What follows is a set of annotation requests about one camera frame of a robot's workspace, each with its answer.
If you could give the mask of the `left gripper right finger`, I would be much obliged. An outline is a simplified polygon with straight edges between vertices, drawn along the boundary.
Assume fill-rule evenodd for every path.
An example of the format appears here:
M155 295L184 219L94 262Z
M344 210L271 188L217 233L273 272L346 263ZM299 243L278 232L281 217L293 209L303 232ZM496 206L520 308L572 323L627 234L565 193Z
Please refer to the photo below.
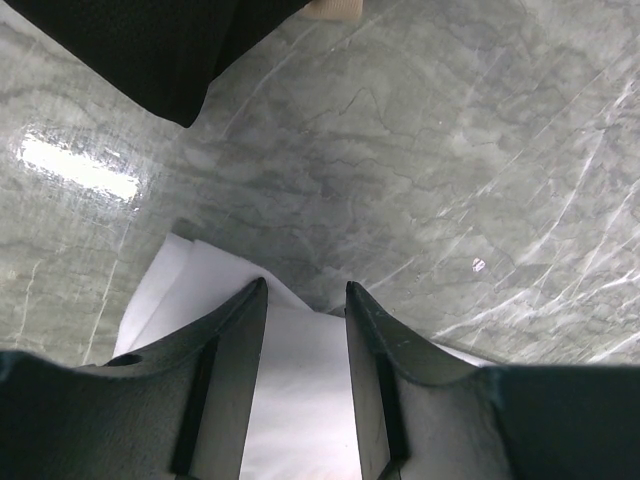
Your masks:
M366 479L635 479L635 366L477 366L346 287Z

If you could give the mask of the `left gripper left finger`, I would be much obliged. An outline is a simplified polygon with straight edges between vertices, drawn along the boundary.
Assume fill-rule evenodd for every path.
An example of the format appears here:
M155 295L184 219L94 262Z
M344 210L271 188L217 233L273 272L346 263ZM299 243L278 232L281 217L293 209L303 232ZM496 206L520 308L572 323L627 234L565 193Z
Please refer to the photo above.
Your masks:
M235 479L266 324L256 279L216 310L102 366L1 354L5 479Z

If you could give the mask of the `white printed t shirt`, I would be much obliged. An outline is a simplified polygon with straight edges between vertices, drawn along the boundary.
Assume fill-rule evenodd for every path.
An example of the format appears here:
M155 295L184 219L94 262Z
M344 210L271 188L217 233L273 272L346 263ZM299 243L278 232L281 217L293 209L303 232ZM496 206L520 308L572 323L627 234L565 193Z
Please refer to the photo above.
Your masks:
M346 320L311 310L275 276L242 258L167 236L125 311L115 355L193 323L257 278L268 288L266 324L235 479L366 479Z

